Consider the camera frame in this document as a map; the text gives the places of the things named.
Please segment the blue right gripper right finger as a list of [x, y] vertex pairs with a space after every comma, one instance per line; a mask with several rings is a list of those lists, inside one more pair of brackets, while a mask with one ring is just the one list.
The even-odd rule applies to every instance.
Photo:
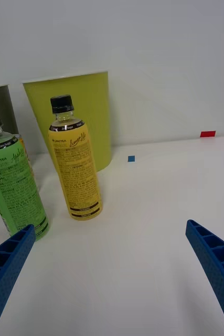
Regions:
[[224, 241], [192, 219], [187, 221], [185, 235], [224, 314]]

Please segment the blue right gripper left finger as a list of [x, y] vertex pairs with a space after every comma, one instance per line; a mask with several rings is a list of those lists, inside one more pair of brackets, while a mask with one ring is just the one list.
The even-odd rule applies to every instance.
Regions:
[[35, 241], [30, 224], [0, 245], [0, 317]]

